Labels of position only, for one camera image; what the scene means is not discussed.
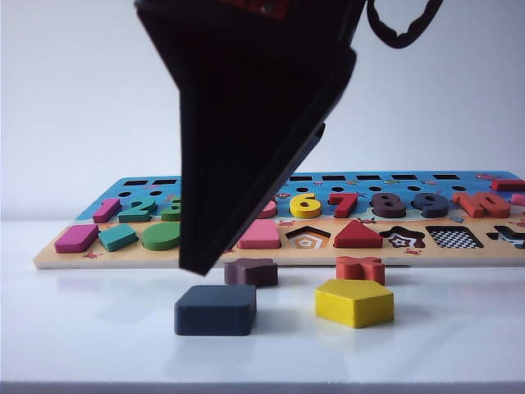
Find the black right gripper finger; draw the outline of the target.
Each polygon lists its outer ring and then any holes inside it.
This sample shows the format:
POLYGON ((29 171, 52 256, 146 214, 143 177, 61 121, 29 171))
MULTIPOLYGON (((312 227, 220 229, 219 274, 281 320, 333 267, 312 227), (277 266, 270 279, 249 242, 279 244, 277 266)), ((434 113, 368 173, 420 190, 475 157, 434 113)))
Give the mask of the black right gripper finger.
POLYGON ((356 55, 351 40, 255 45, 157 25, 148 35, 180 93, 179 265, 205 274, 309 154, 356 55))

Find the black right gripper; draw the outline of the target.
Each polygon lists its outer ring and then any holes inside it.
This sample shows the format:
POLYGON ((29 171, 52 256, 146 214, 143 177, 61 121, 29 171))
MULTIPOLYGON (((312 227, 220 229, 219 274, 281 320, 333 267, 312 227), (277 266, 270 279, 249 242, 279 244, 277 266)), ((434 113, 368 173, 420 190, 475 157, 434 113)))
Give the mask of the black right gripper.
MULTIPOLYGON (((136 1, 149 34, 153 27, 197 36, 209 34, 255 45, 348 43, 363 1, 136 1)), ((310 149, 322 139, 326 124, 314 132, 310 149)))

